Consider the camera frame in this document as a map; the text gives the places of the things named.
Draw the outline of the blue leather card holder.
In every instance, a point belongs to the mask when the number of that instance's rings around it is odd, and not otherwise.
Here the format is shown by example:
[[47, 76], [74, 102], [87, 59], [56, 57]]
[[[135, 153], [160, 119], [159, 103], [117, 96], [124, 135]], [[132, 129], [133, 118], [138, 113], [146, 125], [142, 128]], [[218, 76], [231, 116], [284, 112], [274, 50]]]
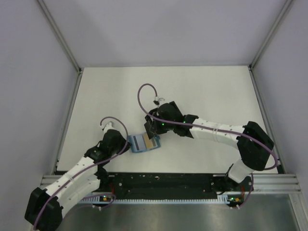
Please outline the blue leather card holder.
[[149, 139], [147, 133], [130, 135], [128, 141], [131, 144], [132, 153], [143, 153], [148, 152], [161, 147], [160, 137], [154, 136]]

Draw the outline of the black striped card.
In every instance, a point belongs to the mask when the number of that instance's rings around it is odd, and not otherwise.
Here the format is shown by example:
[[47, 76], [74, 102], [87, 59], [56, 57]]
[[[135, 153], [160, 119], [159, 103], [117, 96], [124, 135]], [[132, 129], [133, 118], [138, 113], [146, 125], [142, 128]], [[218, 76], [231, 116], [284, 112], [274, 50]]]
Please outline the black striped card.
[[131, 143], [133, 153], [143, 152], [146, 149], [142, 135], [131, 136]]

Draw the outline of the gold credit card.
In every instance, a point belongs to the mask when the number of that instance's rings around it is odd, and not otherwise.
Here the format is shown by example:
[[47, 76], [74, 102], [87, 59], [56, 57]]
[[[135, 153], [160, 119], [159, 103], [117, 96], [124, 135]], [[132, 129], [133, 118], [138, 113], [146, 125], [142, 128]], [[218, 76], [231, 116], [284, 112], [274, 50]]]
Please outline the gold credit card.
[[144, 134], [143, 139], [144, 139], [146, 149], [153, 149], [158, 146], [156, 139], [155, 138], [149, 139], [147, 134]]

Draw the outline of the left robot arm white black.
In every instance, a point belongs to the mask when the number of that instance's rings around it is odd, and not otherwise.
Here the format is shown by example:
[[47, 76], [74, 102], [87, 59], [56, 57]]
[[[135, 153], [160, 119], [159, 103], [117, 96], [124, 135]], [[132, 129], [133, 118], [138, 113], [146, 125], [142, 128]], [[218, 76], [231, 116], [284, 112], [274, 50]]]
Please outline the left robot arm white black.
[[89, 148], [82, 158], [54, 183], [37, 187], [30, 194], [25, 220], [35, 231], [54, 231], [80, 200], [95, 190], [109, 186], [104, 165], [130, 148], [127, 136], [108, 129], [103, 139]]

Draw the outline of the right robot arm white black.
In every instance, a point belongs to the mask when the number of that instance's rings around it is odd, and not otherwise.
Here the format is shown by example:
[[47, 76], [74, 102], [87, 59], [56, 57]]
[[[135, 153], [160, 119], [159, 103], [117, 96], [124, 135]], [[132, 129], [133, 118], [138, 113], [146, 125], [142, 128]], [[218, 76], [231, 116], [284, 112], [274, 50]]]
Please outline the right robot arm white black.
[[225, 186], [237, 190], [246, 176], [264, 171], [272, 155], [274, 143], [256, 122], [233, 126], [203, 120], [196, 115], [183, 115], [175, 102], [164, 103], [145, 116], [145, 130], [151, 139], [155, 135], [174, 132], [180, 137], [204, 139], [231, 146], [239, 151], [240, 159], [225, 175]]

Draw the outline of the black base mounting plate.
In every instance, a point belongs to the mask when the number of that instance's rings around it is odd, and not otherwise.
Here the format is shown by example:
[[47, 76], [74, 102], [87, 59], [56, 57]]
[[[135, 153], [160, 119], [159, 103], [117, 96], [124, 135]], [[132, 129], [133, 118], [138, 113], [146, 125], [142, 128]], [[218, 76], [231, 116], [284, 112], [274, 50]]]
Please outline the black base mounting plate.
[[234, 183], [222, 175], [207, 173], [110, 172], [95, 193], [114, 193], [117, 200], [217, 199], [225, 192], [241, 194], [252, 186], [250, 176]]

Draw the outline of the aluminium front rail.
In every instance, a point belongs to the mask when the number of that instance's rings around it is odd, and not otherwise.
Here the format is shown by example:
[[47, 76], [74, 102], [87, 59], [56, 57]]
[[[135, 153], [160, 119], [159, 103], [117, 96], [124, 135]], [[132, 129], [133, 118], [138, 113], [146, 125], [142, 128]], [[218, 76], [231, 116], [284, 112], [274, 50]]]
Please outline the aluminium front rail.
[[301, 189], [295, 175], [292, 174], [255, 174], [246, 177], [241, 183], [227, 183], [222, 174], [190, 173], [110, 173], [95, 192], [131, 192], [139, 189], [194, 189], [205, 193], [297, 193]]

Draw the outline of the left aluminium frame post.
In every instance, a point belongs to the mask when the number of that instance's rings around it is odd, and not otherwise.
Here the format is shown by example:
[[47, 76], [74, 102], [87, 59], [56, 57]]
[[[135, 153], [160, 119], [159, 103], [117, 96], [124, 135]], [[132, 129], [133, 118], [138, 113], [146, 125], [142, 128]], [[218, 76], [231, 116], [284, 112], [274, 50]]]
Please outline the left aluminium frame post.
[[48, 6], [46, 5], [44, 0], [35, 0], [36, 4], [38, 5], [39, 9], [41, 10], [42, 14], [44, 15], [47, 23], [49, 24], [53, 34], [55, 35], [59, 45], [61, 46], [63, 52], [65, 53], [66, 57], [72, 64], [73, 68], [77, 73], [80, 73], [82, 68], [77, 63], [71, 49], [69, 48], [67, 42], [65, 41], [64, 36], [62, 35], [56, 21], [54, 20]]

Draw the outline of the aluminium frame post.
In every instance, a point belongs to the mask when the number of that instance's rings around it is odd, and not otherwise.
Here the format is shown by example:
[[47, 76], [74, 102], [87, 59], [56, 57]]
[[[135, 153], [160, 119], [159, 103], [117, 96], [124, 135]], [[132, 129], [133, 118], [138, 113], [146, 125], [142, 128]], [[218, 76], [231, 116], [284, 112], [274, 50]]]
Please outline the aluminium frame post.
[[80, 73], [82, 68], [77, 63], [71, 49], [69, 48], [67, 42], [65, 41], [64, 36], [62, 35], [56, 21], [54, 20], [48, 6], [46, 5], [44, 0], [35, 0], [36, 4], [38, 5], [39, 9], [41, 10], [42, 14], [44, 15], [47, 23], [49, 24], [53, 34], [55, 35], [59, 45], [61, 46], [63, 52], [65, 53], [66, 57], [72, 64], [73, 68], [77, 73]]
[[249, 69], [254, 69], [258, 62], [260, 61], [261, 57], [263, 56], [264, 52], [266, 51], [267, 47], [270, 45], [271, 41], [273, 40], [274, 36], [278, 32], [281, 24], [285, 20], [286, 16], [288, 15], [289, 11], [291, 10], [295, 0], [285, 0], [282, 9], [280, 10], [278, 16], [276, 17], [275, 21], [273, 22], [269, 32], [267, 33], [265, 39], [263, 40], [261, 46], [257, 50], [251, 64], [249, 65]]

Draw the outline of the right aluminium frame post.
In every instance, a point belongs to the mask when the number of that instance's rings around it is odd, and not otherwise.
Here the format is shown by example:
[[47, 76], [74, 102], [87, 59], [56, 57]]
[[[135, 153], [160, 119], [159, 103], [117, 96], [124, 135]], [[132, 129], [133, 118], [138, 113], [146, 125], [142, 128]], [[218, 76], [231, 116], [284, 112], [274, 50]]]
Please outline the right aluminium frame post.
[[265, 39], [263, 40], [261, 46], [257, 50], [251, 64], [249, 65], [249, 69], [254, 69], [258, 62], [260, 61], [261, 57], [263, 56], [264, 52], [266, 51], [267, 47], [270, 45], [271, 41], [273, 40], [274, 36], [278, 32], [281, 24], [285, 20], [286, 16], [288, 15], [289, 11], [291, 10], [295, 0], [285, 0], [282, 9], [280, 10], [278, 16], [276, 17], [275, 21], [273, 22], [269, 32], [267, 33]]

